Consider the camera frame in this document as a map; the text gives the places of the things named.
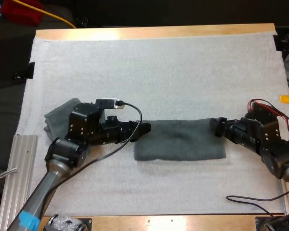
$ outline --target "yellow cable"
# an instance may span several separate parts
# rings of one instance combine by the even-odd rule
[[[56,18],[56,19],[59,19],[59,20],[65,22],[65,23],[69,24],[71,27],[76,28],[76,27],[75,27],[73,24],[71,24],[69,21],[67,21],[66,19],[61,18],[61,17],[59,17],[59,16],[57,16],[57,15],[54,15],[54,14],[49,13],[49,12],[47,12],[47,11],[41,10],[41,9],[36,8],[36,7],[34,7],[34,6],[28,5],[28,4],[26,4],[26,3],[22,2],[22,1],[19,1],[19,0],[13,0],[13,1],[14,1],[14,2],[17,2],[18,4],[21,4],[21,5],[23,5],[23,6],[29,7],[29,8],[31,8],[31,9],[33,9],[33,10],[39,11],[39,12],[41,12],[41,13],[44,13],[44,14],[47,14],[47,15],[49,15],[49,16],[51,16],[51,17],[54,17],[54,18]]]

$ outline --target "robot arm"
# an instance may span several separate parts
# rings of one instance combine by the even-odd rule
[[[253,103],[240,120],[212,118],[210,127],[216,136],[224,136],[260,155],[277,179],[289,182],[289,141],[281,139],[277,115],[271,110]],[[256,227],[257,231],[289,231],[289,214],[256,218]]]
[[[55,193],[54,188],[83,164],[91,146],[120,143],[132,135],[131,141],[137,141],[150,132],[150,124],[141,124],[141,121],[120,122],[116,116],[104,120],[105,109],[123,107],[124,102],[116,99],[96,100],[94,104],[80,103],[75,106],[69,116],[66,137],[55,139],[48,149],[45,157],[46,175],[9,226],[9,231],[31,231],[36,228],[34,225],[44,215]]]

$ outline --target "gray cloth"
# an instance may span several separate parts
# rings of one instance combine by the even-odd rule
[[[47,126],[44,130],[47,132],[51,140],[58,137],[64,138],[64,136],[66,136],[68,131],[69,114],[79,103],[81,103],[79,99],[71,99],[45,115]]]
[[[211,133],[209,121],[145,121],[151,124],[151,132],[136,142],[135,160],[193,161],[225,158],[223,140]]]

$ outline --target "white towel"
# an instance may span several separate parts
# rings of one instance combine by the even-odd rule
[[[269,100],[289,115],[279,96],[288,94],[281,53],[273,32],[121,41],[50,41],[36,38],[17,132],[38,134],[31,192],[46,173],[51,141],[44,114],[71,98],[94,102],[118,97],[138,106],[145,120],[240,119],[253,98]],[[137,120],[132,109],[107,111]],[[280,121],[281,136],[287,129]],[[93,164],[60,186],[47,215],[70,216],[258,213],[229,202],[230,194],[270,198],[280,191],[260,157],[225,140],[226,159],[136,162],[134,144]],[[107,153],[115,145],[95,148]],[[259,203],[283,212],[281,201]]]

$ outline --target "red object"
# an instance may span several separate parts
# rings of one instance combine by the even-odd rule
[[[20,0],[23,3],[44,10],[44,6],[38,0]],[[29,7],[23,6],[13,0],[5,0],[1,8],[5,17],[14,23],[25,24],[29,26],[38,26],[42,20],[43,13],[35,11]]]

